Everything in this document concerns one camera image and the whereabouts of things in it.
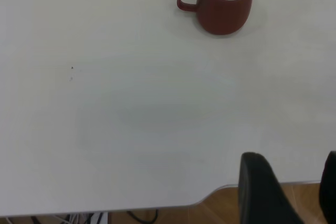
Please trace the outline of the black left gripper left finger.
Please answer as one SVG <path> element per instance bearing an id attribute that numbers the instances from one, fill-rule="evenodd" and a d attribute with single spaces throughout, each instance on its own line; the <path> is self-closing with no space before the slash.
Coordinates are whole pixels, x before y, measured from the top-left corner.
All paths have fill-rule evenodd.
<path id="1" fill-rule="evenodd" d="M 240 223 L 303 223 L 270 164 L 258 153 L 241 155 L 238 209 Z"/>

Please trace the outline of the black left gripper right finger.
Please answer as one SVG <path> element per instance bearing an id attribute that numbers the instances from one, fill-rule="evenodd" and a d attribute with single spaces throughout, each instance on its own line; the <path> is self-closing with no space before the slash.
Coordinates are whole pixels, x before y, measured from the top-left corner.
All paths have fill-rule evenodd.
<path id="1" fill-rule="evenodd" d="M 319 190 L 319 203 L 327 223 L 335 224 L 336 202 L 336 161 L 331 151 L 325 162 Z"/>

